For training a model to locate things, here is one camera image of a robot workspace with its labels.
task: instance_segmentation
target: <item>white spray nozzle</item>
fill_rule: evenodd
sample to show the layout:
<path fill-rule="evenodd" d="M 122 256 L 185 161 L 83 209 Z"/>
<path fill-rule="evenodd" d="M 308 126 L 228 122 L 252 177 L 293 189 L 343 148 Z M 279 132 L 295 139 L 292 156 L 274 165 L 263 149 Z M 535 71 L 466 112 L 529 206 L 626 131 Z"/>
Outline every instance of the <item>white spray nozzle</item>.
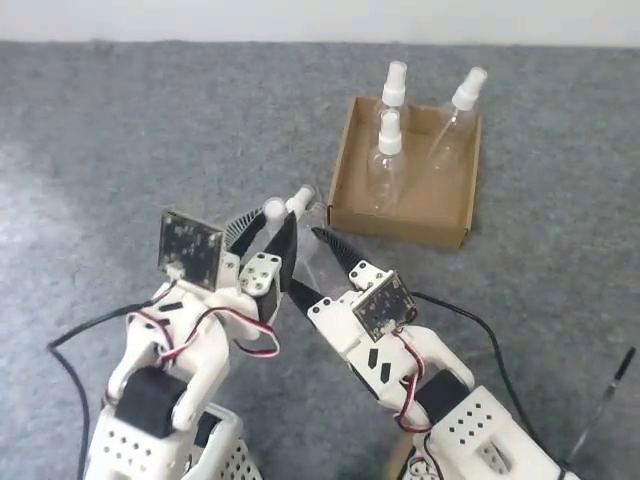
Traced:
<path fill-rule="evenodd" d="M 382 115 L 382 125 L 378 134 L 378 150 L 385 155 L 397 155 L 402 151 L 400 115 L 397 112 L 386 112 Z"/>
<path fill-rule="evenodd" d="M 287 200 L 287 210 L 295 212 L 296 218 L 300 220 L 300 217 L 307 209 L 309 202 L 311 202 L 311 199 L 315 194 L 316 191 L 311 185 L 303 185 L 293 197 Z"/>
<path fill-rule="evenodd" d="M 407 64 L 404 62 L 391 62 L 387 73 L 387 82 L 382 90 L 382 103 L 389 107 L 399 107 L 404 103 L 405 79 L 407 76 Z"/>
<path fill-rule="evenodd" d="M 471 110 L 478 100 L 482 85 L 487 80 L 487 71 L 473 67 L 464 82 L 458 87 L 451 102 L 458 110 Z"/>

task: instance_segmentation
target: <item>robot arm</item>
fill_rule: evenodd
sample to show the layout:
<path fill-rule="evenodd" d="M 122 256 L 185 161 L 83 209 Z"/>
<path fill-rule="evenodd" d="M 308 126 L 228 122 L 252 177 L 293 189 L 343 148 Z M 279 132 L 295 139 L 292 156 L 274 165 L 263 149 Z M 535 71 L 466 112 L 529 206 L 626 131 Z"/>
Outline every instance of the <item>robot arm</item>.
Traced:
<path fill-rule="evenodd" d="M 328 230 L 314 233 L 355 290 L 333 300 L 294 280 L 290 296 L 378 403 L 415 434 L 404 478 L 557 480 L 560 467 L 485 387 L 475 386 L 463 362 L 432 330 L 410 324 L 416 307 L 397 273 L 374 267 Z M 438 370 L 430 379 L 426 365 Z"/>
<path fill-rule="evenodd" d="M 171 282 L 127 317 L 126 351 L 89 452 L 91 480 L 219 476 L 231 449 L 246 450 L 238 417 L 207 404 L 229 372 L 229 341 L 256 356 L 269 355 L 242 344 L 262 333 L 277 342 L 270 325 L 293 274 L 295 214 L 243 267 L 255 233 L 224 249 L 223 232 L 208 225 L 172 212 L 162 225 L 159 263 Z"/>

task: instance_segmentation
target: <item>clear plastic bottle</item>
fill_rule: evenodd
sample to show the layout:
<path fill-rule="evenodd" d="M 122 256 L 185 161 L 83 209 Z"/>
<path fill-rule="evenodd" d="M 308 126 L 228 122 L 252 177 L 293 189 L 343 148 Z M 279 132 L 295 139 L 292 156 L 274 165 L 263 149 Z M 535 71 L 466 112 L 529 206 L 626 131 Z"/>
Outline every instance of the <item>clear plastic bottle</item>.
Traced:
<path fill-rule="evenodd" d="M 398 203 L 406 172 L 400 116 L 398 112 L 385 112 L 378 144 L 371 149 L 367 160 L 367 196 L 375 212 L 388 212 Z"/>
<path fill-rule="evenodd" d="M 382 90 L 382 97 L 378 99 L 374 108 L 373 135 L 371 145 L 378 140 L 378 132 L 382 126 L 382 116 L 386 112 L 396 112 L 400 116 L 400 130 L 404 134 L 409 127 L 409 108 L 405 104 L 405 80 L 407 77 L 407 64 L 393 61 L 389 64 L 387 81 Z"/>
<path fill-rule="evenodd" d="M 438 133 L 427 154 L 427 163 L 434 170 L 445 172 L 460 165 L 477 120 L 474 106 L 486 79 L 485 70 L 472 68 L 451 102 L 440 107 Z"/>

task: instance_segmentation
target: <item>cardboard tray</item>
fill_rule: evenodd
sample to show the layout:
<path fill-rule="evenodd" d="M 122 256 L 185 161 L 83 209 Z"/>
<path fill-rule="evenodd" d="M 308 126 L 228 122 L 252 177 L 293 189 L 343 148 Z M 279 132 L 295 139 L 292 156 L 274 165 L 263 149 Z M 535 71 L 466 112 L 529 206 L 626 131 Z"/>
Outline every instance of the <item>cardboard tray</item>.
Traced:
<path fill-rule="evenodd" d="M 411 118 L 404 148 L 410 180 L 395 210 L 383 216 L 370 211 L 366 194 L 375 103 L 375 98 L 356 97 L 349 109 L 329 192 L 328 224 L 345 232 L 460 248 L 471 229 L 481 119 L 476 122 L 461 168 L 437 173 L 424 162 L 437 129 L 437 110 L 409 107 Z"/>

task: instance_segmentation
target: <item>white plastic bracket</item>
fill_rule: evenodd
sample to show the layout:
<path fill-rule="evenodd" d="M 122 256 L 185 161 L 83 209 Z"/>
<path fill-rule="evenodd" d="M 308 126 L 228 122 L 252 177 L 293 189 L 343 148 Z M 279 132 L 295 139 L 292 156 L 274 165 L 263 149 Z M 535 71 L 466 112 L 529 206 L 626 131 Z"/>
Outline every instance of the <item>white plastic bracket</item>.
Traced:
<path fill-rule="evenodd" d="M 240 273 L 242 291 L 252 297 L 266 295 L 269 288 L 271 288 L 271 282 L 280 281 L 281 266 L 282 260 L 280 257 L 264 252 L 256 253 Z"/>

